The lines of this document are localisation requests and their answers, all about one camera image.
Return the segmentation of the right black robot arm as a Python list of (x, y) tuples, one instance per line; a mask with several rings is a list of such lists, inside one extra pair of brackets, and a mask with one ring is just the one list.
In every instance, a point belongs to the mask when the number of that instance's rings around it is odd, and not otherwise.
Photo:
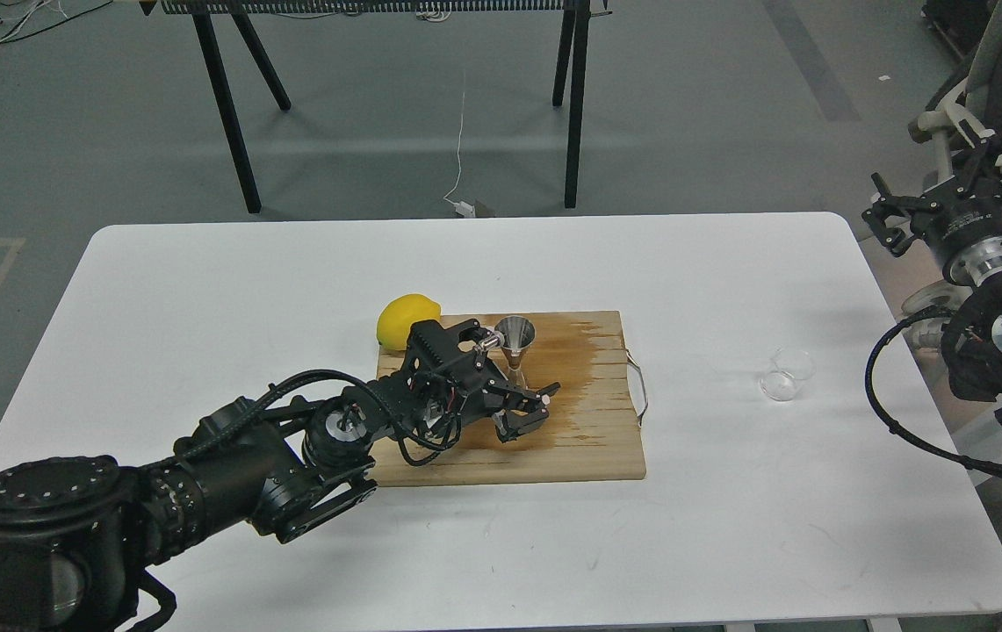
[[(961, 300), (908, 312), (879, 339), (866, 362), (863, 389), (871, 409), (891, 435), (969, 471), (1002, 479), (1002, 463), (940, 449), (909, 431), (883, 408), (874, 371), (883, 348), (898, 336), (935, 348), (958, 399), (1002, 399), (1002, 131), (958, 125), (967, 149), (950, 162), (949, 175), (919, 196), (894, 195), (879, 175), (877, 195), (862, 215), (890, 255), (899, 257), (923, 241), (943, 279), (965, 288)], [(995, 412), (1002, 428), (1002, 406)]]

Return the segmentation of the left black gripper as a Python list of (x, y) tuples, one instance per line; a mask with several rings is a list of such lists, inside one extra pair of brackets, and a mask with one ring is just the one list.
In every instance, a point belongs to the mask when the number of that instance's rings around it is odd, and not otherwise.
[(488, 356), (500, 341), (477, 320), (454, 327), (435, 320), (416, 323), (400, 369), (377, 381), (375, 391), (391, 405), (393, 417), (371, 432), (371, 447), (395, 442), (401, 452), (415, 445), (442, 453), (460, 442), (469, 425), (487, 419), (493, 419), (501, 443), (543, 427), (561, 383), (529, 391), (501, 381)]

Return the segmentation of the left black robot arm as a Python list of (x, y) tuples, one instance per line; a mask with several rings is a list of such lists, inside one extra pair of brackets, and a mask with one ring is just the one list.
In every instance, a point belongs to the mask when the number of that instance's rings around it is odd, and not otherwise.
[(349, 511), (376, 491), (377, 441), (421, 467), (476, 421), (501, 442), (536, 432), (560, 384), (532, 391), (498, 368), (489, 353), (505, 340), (476, 319), (417, 321), (389, 375), (297, 373), (204, 417), (155, 463), (48, 457), (0, 471), (0, 631), (155, 631), (177, 600), (153, 565), (240, 521), (288, 543)]

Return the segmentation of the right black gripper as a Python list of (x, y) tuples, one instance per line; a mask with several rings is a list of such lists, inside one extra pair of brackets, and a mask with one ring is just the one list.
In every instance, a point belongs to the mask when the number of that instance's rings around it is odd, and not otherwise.
[(894, 195), (871, 173), (876, 193), (861, 218), (891, 256), (923, 239), (947, 283), (979, 287), (1002, 272), (1002, 131), (957, 131), (968, 145), (957, 170), (962, 201), (937, 207), (927, 197)]

